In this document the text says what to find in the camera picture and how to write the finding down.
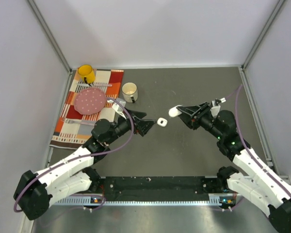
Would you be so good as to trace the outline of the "white oval case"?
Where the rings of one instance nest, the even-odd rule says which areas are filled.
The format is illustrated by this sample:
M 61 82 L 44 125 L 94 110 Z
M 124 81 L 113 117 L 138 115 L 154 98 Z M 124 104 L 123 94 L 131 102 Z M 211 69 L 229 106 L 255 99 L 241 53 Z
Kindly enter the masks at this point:
M 182 114 L 182 112 L 178 109 L 178 107 L 182 107 L 182 105 L 176 105 L 169 109 L 168 115 L 170 117 L 177 117 Z

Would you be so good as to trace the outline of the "white earbud charging case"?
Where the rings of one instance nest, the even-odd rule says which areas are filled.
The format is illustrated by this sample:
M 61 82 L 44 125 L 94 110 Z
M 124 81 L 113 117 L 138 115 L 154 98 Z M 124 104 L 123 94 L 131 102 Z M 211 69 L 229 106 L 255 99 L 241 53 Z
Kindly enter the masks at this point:
M 168 124 L 168 121 L 167 121 L 167 119 L 160 117 L 157 120 L 157 124 L 161 127 L 166 127 Z

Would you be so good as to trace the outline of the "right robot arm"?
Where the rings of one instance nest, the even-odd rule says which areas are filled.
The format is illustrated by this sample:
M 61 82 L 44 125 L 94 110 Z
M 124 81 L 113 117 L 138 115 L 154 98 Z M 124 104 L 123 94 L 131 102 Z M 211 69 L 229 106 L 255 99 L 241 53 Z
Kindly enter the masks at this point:
M 250 176 L 246 179 L 234 167 L 222 167 L 216 183 L 220 191 L 231 190 L 242 195 L 268 217 L 279 233 L 291 233 L 291 185 L 269 168 L 242 138 L 231 111 L 205 102 L 175 106 L 169 110 L 169 116 L 179 117 L 192 130 L 202 127 L 216 137 L 219 151 Z

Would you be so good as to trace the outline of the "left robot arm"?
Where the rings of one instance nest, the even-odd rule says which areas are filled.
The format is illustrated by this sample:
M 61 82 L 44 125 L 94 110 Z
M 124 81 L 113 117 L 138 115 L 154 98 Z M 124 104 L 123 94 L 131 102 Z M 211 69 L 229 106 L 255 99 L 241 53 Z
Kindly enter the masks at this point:
M 100 177 L 91 166 L 110 153 L 109 145 L 127 132 L 146 135 L 156 121 L 145 117 L 144 112 L 124 109 L 116 122 L 100 119 L 91 137 L 72 154 L 38 172 L 24 172 L 13 195 L 14 211 L 35 220 L 61 199 L 82 191 L 98 191 Z

